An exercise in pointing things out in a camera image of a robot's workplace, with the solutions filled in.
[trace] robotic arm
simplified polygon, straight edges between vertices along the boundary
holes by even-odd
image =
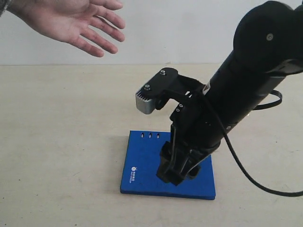
[[[267,1],[240,21],[233,51],[207,84],[163,68],[136,93],[136,106],[144,114],[162,109],[174,99],[179,104],[170,116],[170,141],[160,152],[157,176],[175,186],[199,173],[199,164],[225,138],[244,174],[259,188],[282,196],[303,192],[277,192],[255,182],[241,166],[227,134],[253,110],[282,102],[274,90],[288,75],[303,72],[303,5],[295,10]],[[259,105],[269,94],[279,100]]]

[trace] human hand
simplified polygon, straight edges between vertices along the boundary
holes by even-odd
[[[103,57],[103,50],[115,54],[118,48],[91,27],[123,42],[119,29],[125,28],[125,22],[114,12],[122,7],[117,0],[13,0],[8,11],[44,36]]]

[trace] beige tabletop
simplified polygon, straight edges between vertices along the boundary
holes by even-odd
[[[0,226],[302,227],[303,197],[255,187],[225,141],[214,201],[120,193],[129,131],[169,131],[175,101],[144,115],[134,98],[164,66],[0,67]],[[206,83],[219,65],[168,66]],[[287,78],[280,106],[230,133],[248,172],[275,190],[303,190],[302,81]]]

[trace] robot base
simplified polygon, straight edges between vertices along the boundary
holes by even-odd
[[[211,156],[201,163],[200,173],[194,180],[185,180],[177,187],[156,176],[160,150],[169,140],[170,132],[130,131],[120,192],[214,200],[216,192]]]

